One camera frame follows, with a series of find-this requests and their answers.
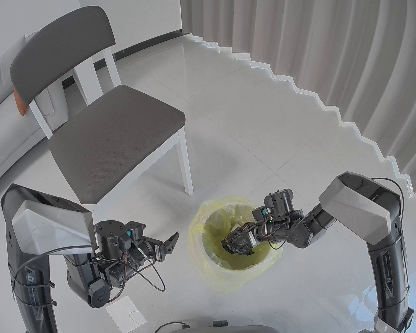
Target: curtain fold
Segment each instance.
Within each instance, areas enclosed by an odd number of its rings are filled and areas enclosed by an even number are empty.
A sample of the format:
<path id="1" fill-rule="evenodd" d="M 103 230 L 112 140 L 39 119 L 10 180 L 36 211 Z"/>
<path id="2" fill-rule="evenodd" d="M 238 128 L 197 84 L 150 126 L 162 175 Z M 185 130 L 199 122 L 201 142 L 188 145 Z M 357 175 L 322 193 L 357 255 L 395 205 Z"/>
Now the curtain fold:
<path id="1" fill-rule="evenodd" d="M 181 0 L 182 29 L 317 92 L 416 181 L 416 1 Z"/>

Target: robotic arm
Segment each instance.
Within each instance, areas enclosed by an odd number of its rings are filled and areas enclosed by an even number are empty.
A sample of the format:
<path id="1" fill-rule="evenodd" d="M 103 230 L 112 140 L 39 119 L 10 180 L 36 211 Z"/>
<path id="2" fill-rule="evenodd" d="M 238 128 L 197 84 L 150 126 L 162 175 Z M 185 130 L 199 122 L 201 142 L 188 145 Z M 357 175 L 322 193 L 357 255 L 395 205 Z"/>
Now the robotic arm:
<path id="1" fill-rule="evenodd" d="M 328 186 L 319 204 L 306 216 L 294 210 L 293 192 L 269 194 L 253 211 L 256 222 L 232 230 L 222 241 L 225 250 L 251 255 L 264 241 L 288 242 L 304 249 L 340 221 L 367 242 L 377 290 L 376 333 L 403 333 L 411 324 L 406 248 L 401 227 L 400 197 L 364 176 L 346 172 Z"/>
<path id="2" fill-rule="evenodd" d="M 146 225 L 134 221 L 94 226 L 84 207 L 16 184 L 4 194 L 1 207 L 11 283 L 26 333 L 58 332 L 46 253 L 64 256 L 69 287 L 89 306 L 100 308 L 112 301 L 113 287 L 122 291 L 145 260 L 162 262 L 179 238 L 178 232 L 165 242 L 145 237 Z"/>

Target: yellow trash bag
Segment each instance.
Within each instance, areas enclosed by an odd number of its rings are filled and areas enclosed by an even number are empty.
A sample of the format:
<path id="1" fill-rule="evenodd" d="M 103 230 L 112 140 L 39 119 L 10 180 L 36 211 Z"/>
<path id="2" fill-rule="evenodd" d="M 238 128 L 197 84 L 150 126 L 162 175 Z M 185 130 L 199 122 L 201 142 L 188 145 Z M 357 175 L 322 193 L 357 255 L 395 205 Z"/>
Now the yellow trash bag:
<path id="1" fill-rule="evenodd" d="M 227 252 L 221 241 L 238 224 L 254 221 L 257 205 L 239 196 L 207 200 L 189 227 L 188 251 L 204 281 L 215 291 L 230 292 L 259 276 L 282 255 L 267 242 L 253 249 L 250 256 Z"/>

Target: chair seat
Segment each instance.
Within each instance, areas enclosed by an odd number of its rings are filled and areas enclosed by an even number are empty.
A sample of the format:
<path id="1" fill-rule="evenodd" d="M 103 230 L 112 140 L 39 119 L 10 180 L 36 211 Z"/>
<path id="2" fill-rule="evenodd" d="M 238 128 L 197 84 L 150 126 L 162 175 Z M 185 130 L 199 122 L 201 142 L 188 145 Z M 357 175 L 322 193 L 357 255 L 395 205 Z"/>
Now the chair seat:
<path id="1" fill-rule="evenodd" d="M 50 151 L 83 204 L 96 204 L 185 124 L 174 107 L 119 85 L 49 140 Z"/>

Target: white square on floor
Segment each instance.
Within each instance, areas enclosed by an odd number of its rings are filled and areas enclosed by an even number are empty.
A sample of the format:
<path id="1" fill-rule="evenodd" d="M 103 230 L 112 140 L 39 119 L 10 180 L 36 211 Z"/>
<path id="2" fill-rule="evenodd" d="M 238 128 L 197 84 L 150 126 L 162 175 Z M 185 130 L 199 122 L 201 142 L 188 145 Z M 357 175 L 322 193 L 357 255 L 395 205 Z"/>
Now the white square on floor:
<path id="1" fill-rule="evenodd" d="M 105 308 L 122 333 L 128 333 L 146 323 L 128 296 Z"/>

